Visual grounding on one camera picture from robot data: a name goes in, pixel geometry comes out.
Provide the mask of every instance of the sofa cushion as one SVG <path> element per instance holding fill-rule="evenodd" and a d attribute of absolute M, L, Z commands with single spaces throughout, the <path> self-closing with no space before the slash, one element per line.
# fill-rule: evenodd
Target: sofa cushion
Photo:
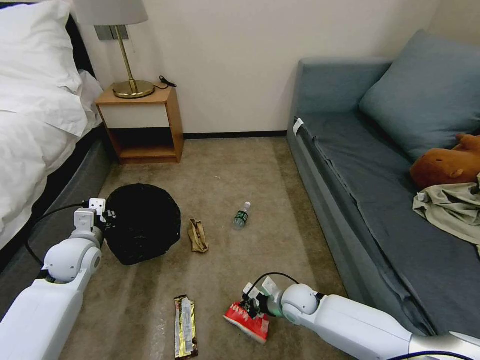
<path fill-rule="evenodd" d="M 432 148 L 452 148 L 455 134 L 480 128 L 480 47 L 418 31 L 360 110 L 412 160 Z"/>

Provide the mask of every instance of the red package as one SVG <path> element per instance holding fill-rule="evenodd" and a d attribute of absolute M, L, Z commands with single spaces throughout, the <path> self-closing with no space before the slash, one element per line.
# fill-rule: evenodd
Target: red package
<path fill-rule="evenodd" d="M 251 318 L 240 302 L 234 302 L 223 317 L 259 343 L 265 344 L 267 341 L 270 321 L 266 314 L 259 313 Z"/>

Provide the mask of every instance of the nightstand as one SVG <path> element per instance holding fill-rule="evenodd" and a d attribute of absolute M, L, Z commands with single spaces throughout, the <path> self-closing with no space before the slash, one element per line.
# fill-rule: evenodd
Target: nightstand
<path fill-rule="evenodd" d="M 184 132 L 174 87 L 125 99 L 116 97 L 110 86 L 96 106 L 120 164 L 180 162 Z"/>

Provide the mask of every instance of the trash on floor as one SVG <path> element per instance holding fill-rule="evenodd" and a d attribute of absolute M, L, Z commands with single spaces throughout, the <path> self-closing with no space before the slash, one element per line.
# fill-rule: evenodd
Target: trash on floor
<path fill-rule="evenodd" d="M 249 218 L 249 210 L 250 210 L 251 206 L 252 206 L 252 204 L 249 201 L 247 201 L 243 205 L 242 210 L 239 210 L 236 213 L 235 218 L 233 219 L 233 227 L 235 229 L 240 230 L 245 226 L 245 224 L 247 223 L 247 220 Z"/>
<path fill-rule="evenodd" d="M 195 303 L 181 295 L 175 298 L 175 360 L 198 355 Z"/>
<path fill-rule="evenodd" d="M 201 221 L 190 219 L 188 236 L 191 241 L 191 250 L 195 253 L 206 253 L 209 249 L 209 243 L 205 236 L 204 226 Z"/>
<path fill-rule="evenodd" d="M 268 315 L 258 313 L 255 318 L 251 318 L 241 302 L 234 302 L 223 317 L 260 344 L 267 342 L 270 323 Z"/>

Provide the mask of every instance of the black cable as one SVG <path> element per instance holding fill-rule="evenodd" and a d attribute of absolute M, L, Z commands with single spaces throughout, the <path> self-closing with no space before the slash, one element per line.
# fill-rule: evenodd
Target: black cable
<path fill-rule="evenodd" d="M 44 262 L 40 260 L 40 258 L 37 256 L 37 254 L 34 253 L 32 248 L 30 247 L 28 239 L 25 241 L 25 249 L 30 253 L 31 257 L 41 266 L 44 266 Z"/>
<path fill-rule="evenodd" d="M 42 216 L 40 216 L 37 220 L 35 220 L 35 222 L 33 223 L 33 226 L 36 226 L 39 222 L 41 222 L 43 219 L 45 218 L 48 218 L 50 215 L 53 215 L 55 213 L 58 213 L 59 211 L 62 211 L 62 210 L 65 210 L 65 209 L 69 209 L 69 208 L 75 208 L 75 207 L 81 207 L 83 208 L 85 205 L 88 205 L 88 201 L 83 201 L 81 203 L 77 203 L 77 204 L 71 204 L 71 205 L 67 205 L 67 206 L 62 206 L 62 207 L 59 207 L 55 210 L 52 210 L 52 211 L 49 211 L 45 214 L 43 214 Z"/>
<path fill-rule="evenodd" d="M 53 215 L 55 213 L 58 213 L 59 211 L 62 211 L 62 210 L 65 210 L 65 209 L 69 209 L 69 208 L 75 208 L 75 207 L 82 207 L 84 208 L 85 206 L 88 205 L 88 201 L 83 201 L 81 203 L 76 203 L 76 204 L 71 204 L 71 205 L 67 205 L 67 206 L 62 206 L 62 207 L 59 207 L 55 210 L 52 210 L 52 211 L 49 211 L 45 214 L 43 214 L 42 216 L 40 216 L 38 219 L 35 220 L 35 222 L 33 223 L 32 225 L 32 230 L 30 231 L 30 233 L 32 233 L 33 229 L 35 228 L 35 226 L 37 226 L 37 224 L 39 222 L 41 222 L 43 219 L 49 217 L 50 215 Z M 29 244 L 29 236 L 26 236 L 25 237 L 25 249 L 28 251 L 28 253 L 31 255 L 31 257 L 41 266 L 43 267 L 44 266 L 44 262 L 42 260 L 40 260 L 40 258 L 37 256 L 37 254 L 35 254 L 35 252 L 33 251 L 33 249 L 30 247 L 30 244 Z"/>
<path fill-rule="evenodd" d="M 406 360 L 406 359 L 411 359 L 411 358 L 417 358 L 420 356 L 432 356 L 432 355 L 439 355 L 439 356 L 448 356 L 451 358 L 456 358 L 456 359 L 462 359 L 462 360 L 473 360 L 471 357 L 465 356 L 465 355 L 460 355 L 454 352 L 449 352 L 449 351 L 419 351 L 419 352 L 413 352 L 411 354 L 405 354 L 401 356 L 396 356 L 392 357 L 388 360 Z"/>
<path fill-rule="evenodd" d="M 160 89 L 160 90 L 165 90 L 165 89 L 168 89 L 169 87 L 172 87 L 172 88 L 176 88 L 177 87 L 177 84 L 174 84 L 173 82 L 170 82 L 168 81 L 164 76 L 160 75 L 160 82 L 162 84 L 165 84 L 166 86 L 165 87 L 160 87 L 160 86 L 157 86 L 157 85 L 153 85 L 154 87 Z"/>
<path fill-rule="evenodd" d="M 252 285 L 252 287 L 250 288 L 250 290 L 247 291 L 246 295 L 248 296 L 250 294 L 250 292 L 252 291 L 252 289 L 255 287 L 255 285 L 257 285 L 260 280 L 262 280 L 264 277 L 268 276 L 268 275 L 281 275 L 283 277 L 286 277 L 290 280 L 292 280 L 295 284 L 299 284 L 299 282 L 297 280 L 295 280 L 293 277 L 287 275 L 287 274 L 284 274 L 283 272 L 267 272 L 267 273 L 264 273 L 262 276 L 260 276 Z"/>

